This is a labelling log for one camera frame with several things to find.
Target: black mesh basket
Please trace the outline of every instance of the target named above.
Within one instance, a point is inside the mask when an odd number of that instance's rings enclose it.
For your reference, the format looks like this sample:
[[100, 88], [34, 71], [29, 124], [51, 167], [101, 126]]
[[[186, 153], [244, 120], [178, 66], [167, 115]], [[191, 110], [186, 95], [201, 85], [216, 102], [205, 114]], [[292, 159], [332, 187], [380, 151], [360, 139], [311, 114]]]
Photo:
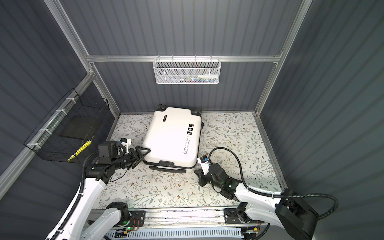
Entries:
[[98, 129], [108, 111], [106, 99], [76, 95], [38, 130], [40, 123], [34, 131], [38, 135], [32, 133], [24, 145], [43, 160], [82, 163], [98, 149]]

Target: suitcase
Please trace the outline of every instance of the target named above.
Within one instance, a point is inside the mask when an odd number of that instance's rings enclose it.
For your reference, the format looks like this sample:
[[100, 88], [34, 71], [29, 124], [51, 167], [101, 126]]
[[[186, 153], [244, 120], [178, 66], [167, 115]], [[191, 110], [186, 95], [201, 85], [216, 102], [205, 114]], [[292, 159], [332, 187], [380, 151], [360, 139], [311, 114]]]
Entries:
[[192, 172], [197, 162], [201, 111], [159, 105], [142, 144], [151, 152], [143, 162], [152, 170]]

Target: corrugated wall panel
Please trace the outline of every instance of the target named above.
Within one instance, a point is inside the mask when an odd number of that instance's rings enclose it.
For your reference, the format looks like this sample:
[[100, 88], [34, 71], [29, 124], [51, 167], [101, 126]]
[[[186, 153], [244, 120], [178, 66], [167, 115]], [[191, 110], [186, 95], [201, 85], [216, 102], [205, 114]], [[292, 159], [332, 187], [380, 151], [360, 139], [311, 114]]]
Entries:
[[[100, 97], [94, 84], [83, 94]], [[108, 112], [94, 140], [105, 141], [113, 121]], [[0, 201], [0, 239], [45, 239], [75, 195], [81, 167], [34, 157]], [[20, 226], [28, 230], [20, 231]]]
[[91, 55], [274, 55], [299, 0], [62, 1]]
[[0, 1], [0, 174], [85, 74], [43, 1]]
[[204, 111], [254, 110], [273, 63], [222, 63], [219, 84], [157, 84], [151, 63], [96, 63], [121, 112], [159, 103]]
[[[315, 1], [261, 114], [288, 186], [340, 201], [316, 239], [382, 238], [382, 9], [383, 1]], [[331, 204], [308, 202], [319, 212]]]

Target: floral tablecloth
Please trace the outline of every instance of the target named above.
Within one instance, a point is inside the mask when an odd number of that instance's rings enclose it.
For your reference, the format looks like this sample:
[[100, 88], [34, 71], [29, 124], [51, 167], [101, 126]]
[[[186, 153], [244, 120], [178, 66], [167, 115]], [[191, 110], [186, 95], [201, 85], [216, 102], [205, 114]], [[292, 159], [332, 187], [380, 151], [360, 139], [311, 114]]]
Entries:
[[[111, 140], [132, 139], [132, 146], [141, 145], [152, 114], [121, 115]], [[203, 113], [199, 156], [215, 147], [231, 149], [240, 158], [248, 185], [271, 191], [280, 187], [258, 132], [252, 113]], [[240, 179], [235, 158], [225, 150], [216, 150], [211, 157], [230, 177]], [[125, 170], [117, 170], [113, 179]], [[200, 187], [192, 173], [166, 173], [150, 170], [140, 163], [121, 179], [110, 182], [101, 192], [94, 209], [104, 209], [111, 202], [126, 202], [129, 208], [228, 206], [238, 203], [216, 193], [210, 185]]]

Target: leaf pattern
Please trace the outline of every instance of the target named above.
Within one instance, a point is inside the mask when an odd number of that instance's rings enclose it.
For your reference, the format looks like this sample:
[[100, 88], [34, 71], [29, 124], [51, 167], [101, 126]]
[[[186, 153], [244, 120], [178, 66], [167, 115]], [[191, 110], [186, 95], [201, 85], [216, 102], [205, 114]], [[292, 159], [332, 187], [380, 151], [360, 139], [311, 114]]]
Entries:
[[[152, 114], [120, 115], [112, 140], [130, 138], [141, 145]], [[199, 156], [218, 146], [231, 149], [240, 159], [248, 185], [271, 191], [280, 190], [252, 113], [203, 113]], [[215, 151], [211, 159], [220, 163], [230, 177], [240, 179], [238, 164], [225, 150]], [[124, 174], [117, 170], [112, 179]], [[150, 170], [140, 163], [121, 179], [108, 183], [94, 209], [105, 209], [111, 202], [126, 202], [129, 208], [229, 206], [238, 202], [214, 192], [210, 185], [200, 187], [196, 175]]]

